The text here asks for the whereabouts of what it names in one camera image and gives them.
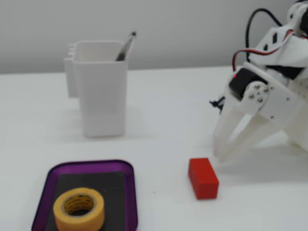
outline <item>white wall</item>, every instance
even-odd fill
[[[250,13],[273,11],[283,23],[292,0],[1,0],[0,73],[59,72],[66,44],[139,34],[131,69],[231,64],[244,47]],[[273,26],[260,13],[256,45]]]

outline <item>red wire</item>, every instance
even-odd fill
[[[290,35],[292,34],[294,31],[293,30],[288,30],[283,41]],[[257,51],[257,50],[254,50],[254,49],[251,49],[251,48],[246,48],[246,49],[243,49],[243,50],[239,50],[237,51],[234,56],[233,56],[233,60],[232,60],[232,64],[233,64],[233,71],[236,71],[236,57],[237,57],[237,54],[240,53],[240,52],[248,52],[248,53],[253,53],[253,54],[258,54],[258,55],[270,55],[270,54],[273,54],[275,53],[277,50],[279,50],[279,48],[273,50],[273,51],[270,51],[270,52],[262,52],[262,51]]]

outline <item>white cup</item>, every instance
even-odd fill
[[[80,102],[84,134],[125,134],[127,61],[116,61],[119,41],[81,41],[64,60],[70,97]]]

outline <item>cable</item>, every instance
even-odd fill
[[[258,54],[258,55],[270,55],[270,54],[273,54],[274,52],[279,50],[279,48],[282,47],[293,34],[294,34],[293,30],[288,30],[286,35],[285,35],[285,37],[284,37],[284,39],[283,39],[283,41],[282,41],[282,43],[278,47],[276,47],[273,50],[268,51],[268,52],[259,51],[259,50],[255,50],[255,49],[252,49],[252,48],[246,48],[246,49],[237,51],[234,54],[233,60],[232,60],[233,71],[236,71],[236,57],[237,57],[238,53],[246,52],[246,53],[253,53],[253,54]]]
[[[249,31],[250,31],[250,26],[251,26],[251,23],[252,23],[252,20],[254,19],[255,15],[258,13],[258,12],[265,12],[267,13],[273,20],[274,22],[278,25],[278,26],[282,26],[281,22],[279,22],[279,20],[273,15],[272,12],[270,12],[269,10],[265,9],[265,8],[259,8],[257,10],[255,10],[249,20],[248,20],[248,23],[247,23],[247,27],[246,27],[246,34],[245,34],[245,44],[246,44],[246,48],[249,48]],[[250,62],[249,60],[249,53],[246,54],[246,58],[247,58],[247,61]]]

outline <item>masking tape roll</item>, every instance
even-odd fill
[[[88,213],[72,215],[80,210]],[[104,199],[93,189],[72,189],[57,198],[53,213],[58,231],[98,231],[105,222]]]

